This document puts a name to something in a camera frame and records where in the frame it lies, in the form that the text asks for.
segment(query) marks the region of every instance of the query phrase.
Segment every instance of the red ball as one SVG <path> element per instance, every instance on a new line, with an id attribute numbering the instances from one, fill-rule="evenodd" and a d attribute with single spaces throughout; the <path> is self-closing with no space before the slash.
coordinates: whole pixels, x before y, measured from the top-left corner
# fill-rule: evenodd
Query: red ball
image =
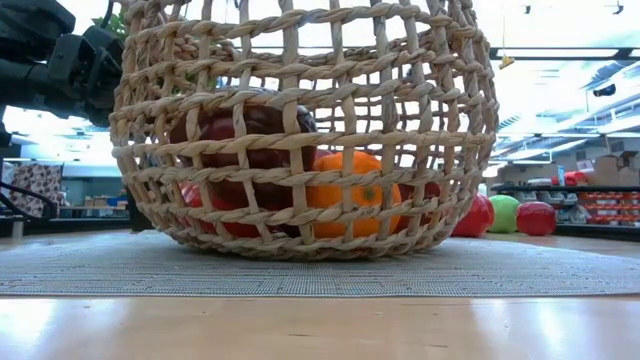
<path id="1" fill-rule="evenodd" d="M 491 227 L 494 217 L 491 201 L 485 195 L 477 193 L 473 198 L 471 209 L 456 224 L 451 236 L 480 237 Z"/>
<path id="2" fill-rule="evenodd" d="M 547 236 L 556 230 L 556 212 L 547 203 L 535 201 L 518 206 L 518 231 L 529 236 Z"/>

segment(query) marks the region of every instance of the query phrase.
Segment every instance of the ceiling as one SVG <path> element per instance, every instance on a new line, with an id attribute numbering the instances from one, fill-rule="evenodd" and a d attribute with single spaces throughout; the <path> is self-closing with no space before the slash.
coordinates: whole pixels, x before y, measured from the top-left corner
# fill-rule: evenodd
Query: ceiling
<path id="1" fill-rule="evenodd" d="M 87 9 L 82 2 L 73 0 L 60 2 L 78 18 L 75 33 L 82 33 L 91 24 L 90 19 L 100 16 L 104 11 L 99 7 Z M 427 10 L 425 1 L 414 2 Z M 277 0 L 251 2 L 252 18 L 279 15 L 277 3 Z M 295 1 L 296 7 L 306 9 L 327 8 L 328 3 L 328 0 Z M 640 32 L 637 31 L 640 2 L 632 0 L 620 3 L 625 8 L 617 15 L 613 14 L 617 10 L 615 0 L 475 0 L 474 8 L 483 32 L 496 47 L 640 48 Z M 366 6 L 369 1 L 343 0 L 341 4 Z M 189 7 L 184 9 L 187 18 L 199 17 L 201 5 L 202 0 L 192 0 Z M 529 14 L 525 14 L 527 5 L 531 6 Z M 237 22 L 238 12 L 233 1 L 214 0 L 213 19 Z M 389 21 L 387 25 L 389 38 L 404 36 L 403 23 L 397 20 Z M 352 25 L 344 28 L 345 46 L 362 45 L 362 26 Z M 306 46 L 331 46 L 329 36 L 316 36 L 318 31 L 330 34 L 328 29 L 319 27 L 303 28 L 301 42 Z M 260 35 L 253 43 L 256 47 L 278 47 L 282 45 L 282 35 Z M 372 43 L 373 36 L 370 36 L 366 45 Z M 545 129 L 545 132 L 597 132 L 598 127 L 611 126 L 609 124 L 614 119 L 598 118 L 596 115 L 610 114 L 612 109 L 615 112 L 630 104 L 631 110 L 623 113 L 631 118 L 637 116 L 635 111 L 638 108 L 634 104 L 638 99 L 633 96 L 640 90 L 638 63 L 610 60 L 516 61 L 504 70 L 497 70 L 498 62 L 493 65 L 501 103 L 500 118 L 503 121 L 500 131 L 519 134 L 500 138 L 496 154 L 501 154 L 496 157 L 520 151 L 523 146 L 535 148 L 535 142 L 540 139 L 527 134 L 539 133 L 540 129 Z M 594 87 L 612 82 L 616 83 L 618 89 L 616 95 L 596 98 L 591 94 Z M 96 154 L 102 152 L 109 156 L 110 143 L 105 129 L 92 127 L 85 119 L 58 119 L 49 113 L 8 108 L 4 122 L 8 131 L 19 132 L 32 142 L 77 153 L 88 152 L 87 148 L 96 149 Z M 566 143 L 570 140 L 557 141 Z"/>

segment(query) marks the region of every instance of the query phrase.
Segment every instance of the wicker basket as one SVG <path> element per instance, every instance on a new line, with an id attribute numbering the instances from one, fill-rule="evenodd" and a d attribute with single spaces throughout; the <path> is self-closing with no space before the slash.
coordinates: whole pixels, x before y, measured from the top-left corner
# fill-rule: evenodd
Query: wicker basket
<path id="1" fill-rule="evenodd" d="M 279 0 L 282 15 L 262 20 L 248 15 L 259 2 L 243 0 L 239 25 L 210 21 L 212 0 L 204 1 L 201 21 L 184 21 L 178 14 L 186 2 L 125 4 L 130 36 L 110 117 L 113 155 L 138 208 L 154 226 L 197 248 L 300 260 L 398 255 L 433 247 L 449 236 L 470 207 L 498 123 L 489 44 L 476 25 L 471 0 L 427 0 L 428 9 L 409 0 L 371 0 L 370 7 L 353 8 L 327 0 L 330 10 L 313 11 L 295 10 L 292 0 Z M 394 17 L 403 20 L 407 35 L 389 41 L 385 24 Z M 371 46 L 345 49 L 342 28 L 356 19 L 370 19 L 363 38 L 370 38 Z M 299 28 L 323 23 L 330 24 L 325 36 L 331 36 L 333 51 L 301 55 Z M 416 25 L 425 24 L 428 30 L 418 33 Z M 283 36 L 282 52 L 252 50 L 252 38 L 273 32 Z M 241 45 L 234 46 L 234 40 Z M 211 79 L 223 80 L 223 86 Z M 261 87 L 275 79 L 279 90 L 250 86 L 256 79 Z M 321 89 L 319 84 L 327 81 L 329 86 Z M 317 129 L 301 132 L 299 105 L 314 114 Z M 283 130 L 246 135 L 243 107 L 251 106 L 275 109 Z M 233 111 L 235 138 L 200 140 L 199 114 L 220 109 Z M 461 130 L 461 123 L 467 128 Z M 186 141 L 171 143 L 170 134 L 179 127 Z M 342 170 L 305 166 L 303 149 L 314 146 L 342 151 Z M 259 149 L 287 151 L 290 165 L 251 168 L 247 151 Z M 354 173 L 354 149 L 378 156 L 380 170 Z M 232 166 L 205 166 L 203 159 L 215 154 L 238 160 Z M 246 207 L 214 207 L 210 197 L 223 181 L 244 190 Z M 185 202 L 184 182 L 198 185 L 201 207 Z M 438 184 L 439 196 L 425 197 L 422 189 L 429 182 Z M 290 189 L 290 206 L 262 208 L 256 188 L 267 184 Z M 306 187 L 320 184 L 342 187 L 345 201 L 309 207 Z M 394 203 L 394 184 L 412 186 L 415 196 Z M 356 206 L 349 196 L 354 186 L 382 189 L 382 201 Z M 411 221 L 394 233 L 391 219 L 401 214 Z M 378 231 L 353 236 L 352 225 L 365 218 L 378 219 Z M 254 224 L 259 236 L 234 236 L 223 222 Z M 316 238 L 318 222 L 344 223 L 346 232 Z M 295 231 L 281 231 L 284 226 Z"/>

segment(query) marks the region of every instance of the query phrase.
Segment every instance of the gray mat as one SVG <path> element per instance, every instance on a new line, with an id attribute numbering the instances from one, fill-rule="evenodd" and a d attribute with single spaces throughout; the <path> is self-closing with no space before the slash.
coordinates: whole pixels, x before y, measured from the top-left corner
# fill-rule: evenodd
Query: gray mat
<path id="1" fill-rule="evenodd" d="M 640 260 L 450 239 L 429 252 L 285 263 L 202 254 L 164 235 L 115 234 L 0 252 L 0 295 L 559 296 L 640 292 Z"/>

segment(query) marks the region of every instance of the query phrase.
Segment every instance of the green ball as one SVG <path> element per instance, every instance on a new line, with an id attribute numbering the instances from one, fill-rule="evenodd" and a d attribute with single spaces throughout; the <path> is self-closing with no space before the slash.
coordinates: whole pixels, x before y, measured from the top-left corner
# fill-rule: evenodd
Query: green ball
<path id="1" fill-rule="evenodd" d="M 518 229 L 516 226 L 516 215 L 520 202 L 507 195 L 494 195 L 489 198 L 489 201 L 491 201 L 495 212 L 493 225 L 489 228 L 489 232 L 499 234 L 516 232 Z"/>

